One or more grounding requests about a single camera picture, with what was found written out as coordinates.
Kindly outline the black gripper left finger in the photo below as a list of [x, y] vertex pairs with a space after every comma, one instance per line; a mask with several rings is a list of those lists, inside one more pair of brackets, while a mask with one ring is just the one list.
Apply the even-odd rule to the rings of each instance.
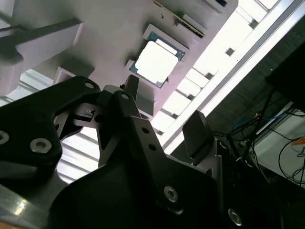
[[149, 184], [163, 183], [163, 152], [149, 121], [142, 119], [133, 97], [102, 91], [75, 76], [0, 109], [0, 206], [50, 213], [60, 192], [55, 168], [62, 156], [61, 140], [83, 127], [97, 129], [99, 167], [130, 158]]

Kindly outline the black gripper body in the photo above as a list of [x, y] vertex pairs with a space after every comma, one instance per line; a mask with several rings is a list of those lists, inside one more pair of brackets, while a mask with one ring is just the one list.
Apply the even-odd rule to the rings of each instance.
[[156, 188], [137, 163], [118, 159], [72, 182], [50, 209], [50, 229], [222, 229], [214, 180], [166, 158]]

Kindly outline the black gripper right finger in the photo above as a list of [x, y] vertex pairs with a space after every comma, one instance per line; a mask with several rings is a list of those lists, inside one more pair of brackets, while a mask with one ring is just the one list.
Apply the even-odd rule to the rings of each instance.
[[216, 183], [218, 209], [230, 229], [244, 229], [238, 170], [228, 146], [212, 133], [203, 113], [195, 111], [183, 126], [186, 152], [193, 165]]

